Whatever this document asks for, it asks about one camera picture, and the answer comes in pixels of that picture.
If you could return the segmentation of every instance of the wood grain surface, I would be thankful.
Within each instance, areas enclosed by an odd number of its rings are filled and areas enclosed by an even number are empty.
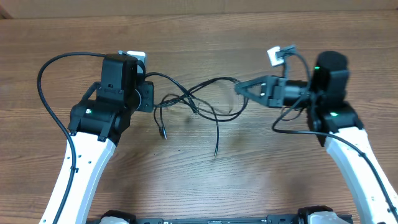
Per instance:
[[[15,19],[395,10],[398,0],[0,0]]]
[[[324,50],[349,58],[348,100],[374,153],[398,187],[398,12],[297,12],[204,16],[94,17],[0,21],[0,223],[37,223],[62,165],[65,137],[42,106],[37,72],[65,52],[147,52],[149,72],[191,87],[213,77],[279,75],[266,50],[296,44],[313,65]],[[65,125],[94,81],[101,59],[63,58],[46,69],[44,94]],[[292,59],[293,79],[304,79]],[[178,93],[151,78],[155,100]],[[227,110],[238,99],[229,83],[198,97]],[[151,114],[135,113],[99,182],[90,218],[109,209],[138,217],[262,217],[328,205],[358,214],[337,166],[314,136],[273,133],[279,110],[250,102],[241,117],[216,126],[184,106],[165,111],[168,140]],[[281,127],[307,129],[305,116]]]

